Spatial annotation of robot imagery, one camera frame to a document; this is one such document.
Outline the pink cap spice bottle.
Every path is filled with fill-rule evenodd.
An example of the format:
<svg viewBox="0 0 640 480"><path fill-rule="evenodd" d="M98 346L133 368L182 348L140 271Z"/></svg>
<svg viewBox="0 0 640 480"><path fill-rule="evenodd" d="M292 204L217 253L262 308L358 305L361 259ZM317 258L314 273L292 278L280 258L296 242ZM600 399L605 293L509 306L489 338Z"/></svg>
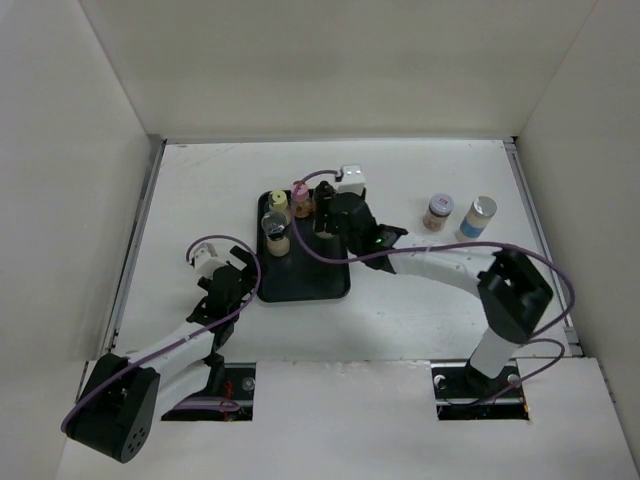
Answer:
<svg viewBox="0 0 640 480"><path fill-rule="evenodd" d="M293 215L297 219L308 218L314 212L309 187L301 180L294 181L291 185L291 204Z"/></svg>

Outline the grey cap pepper grinder bottle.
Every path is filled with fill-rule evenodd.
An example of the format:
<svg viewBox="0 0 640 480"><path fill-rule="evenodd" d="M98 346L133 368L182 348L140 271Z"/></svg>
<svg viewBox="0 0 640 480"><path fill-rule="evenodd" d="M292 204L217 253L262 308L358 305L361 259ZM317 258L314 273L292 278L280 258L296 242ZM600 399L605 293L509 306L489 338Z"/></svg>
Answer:
<svg viewBox="0 0 640 480"><path fill-rule="evenodd" d="M261 228L266 238L267 250L273 257L284 257L290 251L287 227L286 216L281 212L268 211L261 219Z"/></svg>

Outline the yellow cap spice bottle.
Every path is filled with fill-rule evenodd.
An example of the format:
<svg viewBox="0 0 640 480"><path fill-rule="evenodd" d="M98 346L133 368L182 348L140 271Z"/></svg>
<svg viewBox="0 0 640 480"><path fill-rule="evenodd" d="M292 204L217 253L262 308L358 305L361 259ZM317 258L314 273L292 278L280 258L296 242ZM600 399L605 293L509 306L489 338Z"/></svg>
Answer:
<svg viewBox="0 0 640 480"><path fill-rule="evenodd" d="M285 218L285 225L291 224L291 208L289 198L284 190L272 190L268 194L268 208L270 211L278 212Z"/></svg>

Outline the red label spice jar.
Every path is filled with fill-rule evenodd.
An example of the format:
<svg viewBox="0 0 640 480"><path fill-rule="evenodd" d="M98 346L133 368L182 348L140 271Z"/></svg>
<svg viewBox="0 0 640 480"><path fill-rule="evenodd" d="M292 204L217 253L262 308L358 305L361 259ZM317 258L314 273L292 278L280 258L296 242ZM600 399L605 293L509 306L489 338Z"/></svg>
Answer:
<svg viewBox="0 0 640 480"><path fill-rule="evenodd" d="M431 232L441 231L454 209L454 200L444 193L434 194L423 217L423 225Z"/></svg>

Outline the small black cap spice bottle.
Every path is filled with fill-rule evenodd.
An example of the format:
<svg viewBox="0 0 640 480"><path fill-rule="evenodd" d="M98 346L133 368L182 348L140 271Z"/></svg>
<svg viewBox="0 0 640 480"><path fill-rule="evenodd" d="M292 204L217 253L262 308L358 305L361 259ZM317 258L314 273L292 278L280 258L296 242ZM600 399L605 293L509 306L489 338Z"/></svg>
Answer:
<svg viewBox="0 0 640 480"><path fill-rule="evenodd" d="M316 206L330 201L336 194L334 186L326 181L322 180L314 189L313 199Z"/></svg>

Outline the black cap grinder bottle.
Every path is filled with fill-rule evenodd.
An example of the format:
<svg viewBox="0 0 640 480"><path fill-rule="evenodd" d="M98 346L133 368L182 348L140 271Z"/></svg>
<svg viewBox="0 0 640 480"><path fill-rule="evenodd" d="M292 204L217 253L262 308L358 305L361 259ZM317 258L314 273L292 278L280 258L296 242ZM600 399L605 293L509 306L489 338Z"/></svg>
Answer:
<svg viewBox="0 0 640 480"><path fill-rule="evenodd" d="M334 220L316 219L313 222L312 231L314 235L322 240L339 237L339 228Z"/></svg>

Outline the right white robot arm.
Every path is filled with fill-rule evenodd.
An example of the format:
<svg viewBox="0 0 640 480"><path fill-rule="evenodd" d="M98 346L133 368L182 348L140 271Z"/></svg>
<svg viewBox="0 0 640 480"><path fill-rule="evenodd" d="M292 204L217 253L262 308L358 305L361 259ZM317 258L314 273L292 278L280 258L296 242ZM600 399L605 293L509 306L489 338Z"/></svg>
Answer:
<svg viewBox="0 0 640 480"><path fill-rule="evenodd" d="M486 254L433 245L403 228L377 223L363 197L351 192L321 200L316 213L321 227L339 236L367 267L437 281L480 300L487 329L463 373L466 388L475 395L487 395L499 385L507 362L532 338L553 298L539 270L515 247Z"/></svg>

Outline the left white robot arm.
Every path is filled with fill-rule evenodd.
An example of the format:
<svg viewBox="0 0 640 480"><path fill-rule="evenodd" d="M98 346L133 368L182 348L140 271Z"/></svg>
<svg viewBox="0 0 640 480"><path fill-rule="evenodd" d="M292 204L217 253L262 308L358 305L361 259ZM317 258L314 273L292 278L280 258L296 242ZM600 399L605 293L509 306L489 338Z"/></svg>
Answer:
<svg viewBox="0 0 640 480"><path fill-rule="evenodd" d="M144 446L152 424L168 413L242 410L224 384L219 351L257 294L261 265L242 241L230 250L239 266L221 260L211 241L206 237L187 253L205 296L177 330L155 345L132 354L107 353L95 363L62 421L69 439L125 464Z"/></svg>

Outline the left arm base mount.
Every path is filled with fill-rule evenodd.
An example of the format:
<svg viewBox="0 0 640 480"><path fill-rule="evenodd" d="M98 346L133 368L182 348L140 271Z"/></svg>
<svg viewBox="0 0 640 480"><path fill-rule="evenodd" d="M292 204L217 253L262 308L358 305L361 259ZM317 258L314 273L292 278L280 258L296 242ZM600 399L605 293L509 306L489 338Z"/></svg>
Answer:
<svg viewBox="0 0 640 480"><path fill-rule="evenodd" d="M154 420L251 421L255 385L255 363L227 363L211 353L161 381Z"/></svg>

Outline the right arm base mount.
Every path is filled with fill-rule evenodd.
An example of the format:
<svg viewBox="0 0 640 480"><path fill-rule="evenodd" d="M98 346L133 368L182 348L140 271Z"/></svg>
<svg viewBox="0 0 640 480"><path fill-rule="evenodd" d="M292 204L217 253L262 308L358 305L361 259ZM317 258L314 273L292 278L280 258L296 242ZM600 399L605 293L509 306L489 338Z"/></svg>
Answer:
<svg viewBox="0 0 640 480"><path fill-rule="evenodd" d="M515 361L495 379L473 373L465 362L432 363L431 377L441 421L529 420Z"/></svg>

